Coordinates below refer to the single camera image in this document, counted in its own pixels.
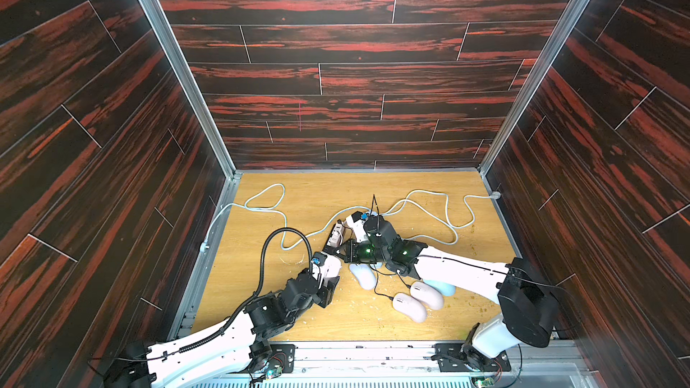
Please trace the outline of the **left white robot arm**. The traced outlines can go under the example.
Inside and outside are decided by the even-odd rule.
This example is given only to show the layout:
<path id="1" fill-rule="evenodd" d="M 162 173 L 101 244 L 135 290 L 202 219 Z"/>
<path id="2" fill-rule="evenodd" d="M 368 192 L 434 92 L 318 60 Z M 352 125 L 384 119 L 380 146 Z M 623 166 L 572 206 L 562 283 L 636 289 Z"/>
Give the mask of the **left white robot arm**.
<path id="1" fill-rule="evenodd" d="M 259 371 L 273 355 L 268 340 L 290 330 L 312 305 L 326 307 L 340 278 L 304 269 L 284 289 L 242 304 L 234 318 L 166 343 L 136 341 L 117 357 L 105 387 L 187 387 L 208 377 Z"/>

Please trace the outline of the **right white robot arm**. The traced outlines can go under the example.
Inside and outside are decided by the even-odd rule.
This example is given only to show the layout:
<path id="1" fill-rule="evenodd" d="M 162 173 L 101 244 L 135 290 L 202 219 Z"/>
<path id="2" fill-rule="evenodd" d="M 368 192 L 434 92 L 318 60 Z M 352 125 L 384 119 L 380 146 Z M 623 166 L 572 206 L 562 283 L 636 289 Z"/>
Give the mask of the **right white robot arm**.
<path id="1" fill-rule="evenodd" d="M 364 289 L 377 285 L 373 267 L 384 265 L 413 282 L 408 292 L 392 296 L 397 312 L 415 323 L 426 321 L 429 310 L 440 310 L 444 296 L 438 285 L 465 289 L 499 305 L 501 312 L 472 328 L 463 346 L 468 359 L 495 359 L 520 343 L 548 346 L 558 313 L 555 288 L 525 260 L 482 262 L 417 242 L 405 240 L 381 216 L 355 212 L 337 222 L 326 251 L 349 264 Z"/>

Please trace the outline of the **white mouse centre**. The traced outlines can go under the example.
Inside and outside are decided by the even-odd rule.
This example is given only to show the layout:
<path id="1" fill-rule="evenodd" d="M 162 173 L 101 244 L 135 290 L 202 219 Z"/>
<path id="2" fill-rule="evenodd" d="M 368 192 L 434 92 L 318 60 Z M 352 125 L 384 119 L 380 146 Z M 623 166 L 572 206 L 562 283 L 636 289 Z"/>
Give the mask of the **white mouse centre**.
<path id="1" fill-rule="evenodd" d="M 377 275 L 368 264 L 355 264 L 349 266 L 351 274 L 359 285 L 365 290 L 373 290 L 377 285 Z"/>

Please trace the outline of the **pink mouse rear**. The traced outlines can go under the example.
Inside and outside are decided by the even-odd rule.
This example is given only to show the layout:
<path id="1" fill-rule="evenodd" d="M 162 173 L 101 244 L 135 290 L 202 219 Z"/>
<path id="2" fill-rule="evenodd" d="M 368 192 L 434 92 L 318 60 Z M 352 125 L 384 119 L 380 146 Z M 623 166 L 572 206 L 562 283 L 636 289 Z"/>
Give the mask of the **pink mouse rear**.
<path id="1" fill-rule="evenodd" d="M 424 282 L 415 281 L 411 284 L 410 294 L 431 310 L 438 311 L 444 307 L 444 296 L 437 289 Z"/>

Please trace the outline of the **light blue mouse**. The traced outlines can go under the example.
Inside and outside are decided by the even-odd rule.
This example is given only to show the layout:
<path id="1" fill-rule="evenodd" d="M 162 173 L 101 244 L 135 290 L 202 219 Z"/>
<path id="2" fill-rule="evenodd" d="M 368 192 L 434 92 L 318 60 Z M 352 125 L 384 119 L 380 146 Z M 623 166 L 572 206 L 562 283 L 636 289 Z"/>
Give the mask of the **light blue mouse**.
<path id="1" fill-rule="evenodd" d="M 454 285 L 449 284 L 449 283 L 436 281 L 436 280 L 424 280 L 424 282 L 427 285 L 438 290 L 438 292 L 440 292 L 440 294 L 442 294 L 442 296 L 451 297 L 451 296 L 454 296 L 454 294 L 456 294 L 456 287 Z"/>

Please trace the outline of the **black power strip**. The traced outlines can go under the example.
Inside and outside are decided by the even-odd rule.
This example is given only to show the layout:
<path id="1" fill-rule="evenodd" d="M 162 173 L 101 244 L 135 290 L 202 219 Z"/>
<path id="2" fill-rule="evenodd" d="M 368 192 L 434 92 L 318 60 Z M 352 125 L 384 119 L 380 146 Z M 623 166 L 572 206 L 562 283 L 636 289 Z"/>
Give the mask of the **black power strip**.
<path id="1" fill-rule="evenodd" d="M 340 247 L 343 243 L 344 231 L 345 226 L 343 225 L 341 220 L 337 220 L 332 227 L 332 231 L 330 232 L 329 238 L 326 242 L 326 246 L 331 248 Z"/>

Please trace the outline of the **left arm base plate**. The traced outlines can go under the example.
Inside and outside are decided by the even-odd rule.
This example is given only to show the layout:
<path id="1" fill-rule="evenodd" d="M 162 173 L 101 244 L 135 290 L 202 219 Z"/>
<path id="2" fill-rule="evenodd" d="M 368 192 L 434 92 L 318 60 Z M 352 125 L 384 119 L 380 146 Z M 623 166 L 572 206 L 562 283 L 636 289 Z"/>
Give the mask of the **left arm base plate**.
<path id="1" fill-rule="evenodd" d="M 266 379 L 291 374 L 294 370 L 296 345 L 289 343 L 255 342 L 250 347 L 252 361 L 247 370 Z"/>

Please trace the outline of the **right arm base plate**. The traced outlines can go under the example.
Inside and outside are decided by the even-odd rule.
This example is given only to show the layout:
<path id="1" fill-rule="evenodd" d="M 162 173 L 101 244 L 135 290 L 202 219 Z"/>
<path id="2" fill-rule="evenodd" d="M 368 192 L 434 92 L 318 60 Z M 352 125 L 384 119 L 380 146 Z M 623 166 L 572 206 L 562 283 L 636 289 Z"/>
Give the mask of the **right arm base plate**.
<path id="1" fill-rule="evenodd" d="M 465 348 L 463 342 L 435 344 L 431 360 L 438 363 L 442 373 L 499 373 L 511 370 L 511 364 L 505 351 L 501 352 L 495 359 L 490 359 L 473 347 Z"/>

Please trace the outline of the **aluminium frame left post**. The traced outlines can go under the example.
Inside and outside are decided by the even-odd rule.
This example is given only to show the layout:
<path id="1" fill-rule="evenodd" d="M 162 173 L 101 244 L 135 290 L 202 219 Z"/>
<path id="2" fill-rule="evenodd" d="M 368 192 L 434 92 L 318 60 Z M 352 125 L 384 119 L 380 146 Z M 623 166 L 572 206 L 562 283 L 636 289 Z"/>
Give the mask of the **aluminium frame left post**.
<path id="1" fill-rule="evenodd" d="M 234 201 L 242 174 L 237 172 L 228 150 L 215 124 L 210 109 L 203 99 L 201 90 L 196 83 L 183 51 L 174 36 L 163 7 L 159 0 L 138 0 L 143 12 L 156 35 L 163 52 L 171 64 L 172 71 L 183 88 L 183 92 L 196 116 L 196 121 L 210 143 L 215 157 L 223 171 L 225 180 L 219 194 L 219 201 L 213 213 L 210 225 L 205 229 L 204 236 L 195 244 L 195 265 L 184 289 L 181 303 L 174 314 L 174 321 L 167 335 L 172 340 L 185 337 L 192 332 L 197 321 L 199 304 L 210 276 L 213 262 L 219 250 L 220 242 L 228 220 L 231 203 Z"/>

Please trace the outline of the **aluminium frame post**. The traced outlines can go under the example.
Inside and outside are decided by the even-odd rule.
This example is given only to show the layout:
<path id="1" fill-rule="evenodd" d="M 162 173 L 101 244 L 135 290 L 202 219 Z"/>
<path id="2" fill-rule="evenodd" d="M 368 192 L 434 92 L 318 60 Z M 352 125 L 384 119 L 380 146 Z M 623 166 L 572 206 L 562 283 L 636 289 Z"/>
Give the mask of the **aluminium frame post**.
<path id="1" fill-rule="evenodd" d="M 548 73 L 553 61 L 557 58 L 563 45 L 566 43 L 572 30 L 574 29 L 578 20 L 580 20 L 584 10 L 588 6 L 590 0 L 570 0 L 561 18 L 558 20 L 553 33 L 544 45 L 537 61 L 535 62 L 531 72 L 526 81 L 520 89 L 517 98 L 512 105 L 506 119 L 504 120 L 497 137 L 493 140 L 492 147 L 488 154 L 483 158 L 479 166 L 479 174 L 483 179 L 485 187 L 491 191 L 490 183 L 487 179 L 487 174 L 491 171 L 493 163 L 498 158 L 501 150 L 508 141 L 513 129 L 517 126 L 519 119 L 525 112 L 533 96 L 537 92 L 544 77 Z"/>
<path id="2" fill-rule="evenodd" d="M 228 150 L 215 124 L 210 109 L 203 99 L 201 90 L 196 83 L 183 51 L 174 36 L 163 7 L 159 0 L 138 0 L 143 12 L 156 35 L 163 52 L 171 64 L 172 71 L 183 88 L 183 92 L 196 116 L 196 121 L 210 143 L 215 157 L 223 171 L 225 180 L 219 194 L 219 201 L 213 213 L 210 225 L 205 229 L 204 236 L 195 244 L 195 265 L 184 289 L 181 303 L 174 314 L 174 321 L 167 335 L 172 340 L 185 337 L 192 332 L 197 321 L 199 304 L 210 276 L 213 262 L 219 250 L 220 242 L 228 220 L 231 203 L 234 201 L 242 174 L 237 172 Z"/>

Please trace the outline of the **aluminium frame right post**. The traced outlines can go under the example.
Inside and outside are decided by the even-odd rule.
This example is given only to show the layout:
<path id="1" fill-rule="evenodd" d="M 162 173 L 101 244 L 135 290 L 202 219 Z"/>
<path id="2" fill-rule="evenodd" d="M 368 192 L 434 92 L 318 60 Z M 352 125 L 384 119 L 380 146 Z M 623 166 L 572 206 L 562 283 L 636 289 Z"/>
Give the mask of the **aluminium frame right post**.
<path id="1" fill-rule="evenodd" d="M 520 89 L 517 98 L 512 105 L 506 119 L 504 120 L 497 137 L 493 140 L 492 147 L 488 154 L 483 158 L 479 166 L 479 174 L 483 179 L 485 187 L 491 191 L 490 183 L 487 179 L 487 174 L 491 171 L 493 163 L 498 158 L 501 150 L 508 141 L 513 129 L 517 126 L 519 119 L 525 112 L 533 96 L 537 92 L 544 77 L 548 73 L 553 61 L 557 58 L 563 45 L 566 43 L 572 30 L 574 29 L 578 20 L 580 20 L 584 10 L 588 6 L 590 0 L 570 0 L 561 18 L 558 20 L 553 33 L 544 45 L 537 61 L 535 62 L 531 72 L 526 81 Z"/>

